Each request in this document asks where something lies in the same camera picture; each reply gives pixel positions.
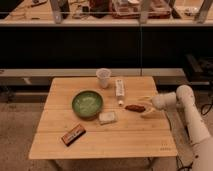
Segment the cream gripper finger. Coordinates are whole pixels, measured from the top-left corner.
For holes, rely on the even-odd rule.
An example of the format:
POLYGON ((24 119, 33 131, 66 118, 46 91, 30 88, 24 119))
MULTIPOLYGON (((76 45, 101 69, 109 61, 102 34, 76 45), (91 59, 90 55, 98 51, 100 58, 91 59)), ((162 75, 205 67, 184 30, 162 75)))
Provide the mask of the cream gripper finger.
POLYGON ((152 114, 152 113, 155 112, 155 111, 156 111, 155 108, 149 108, 149 109, 145 110, 144 112, 142 112, 142 113, 140 114, 140 117, 142 117, 142 118, 143 118, 143 117, 146 117, 146 116, 152 114))
POLYGON ((142 96, 138 100, 139 101, 148 101, 151 102, 152 96, 142 96))

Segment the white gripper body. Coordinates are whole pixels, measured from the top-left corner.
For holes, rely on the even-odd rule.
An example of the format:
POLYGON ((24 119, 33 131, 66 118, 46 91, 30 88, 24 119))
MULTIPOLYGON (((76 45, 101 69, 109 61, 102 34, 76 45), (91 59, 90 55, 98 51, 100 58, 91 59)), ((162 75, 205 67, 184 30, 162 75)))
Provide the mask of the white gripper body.
POLYGON ((158 110, 163 110, 168 107, 172 107, 177 102, 176 93, 170 92, 170 93, 158 94, 151 99, 151 102, 153 106, 158 110))

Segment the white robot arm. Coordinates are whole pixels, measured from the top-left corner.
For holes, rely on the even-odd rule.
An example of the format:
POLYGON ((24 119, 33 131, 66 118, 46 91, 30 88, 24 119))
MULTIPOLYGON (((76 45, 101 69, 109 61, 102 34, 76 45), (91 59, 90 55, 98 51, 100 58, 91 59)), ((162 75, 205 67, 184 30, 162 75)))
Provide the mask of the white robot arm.
POLYGON ((195 104, 195 96, 188 85, 175 92, 157 94, 151 98, 153 107, 165 110, 179 103, 183 107, 190 144, 194 153, 192 171, 213 171, 213 136, 195 104))

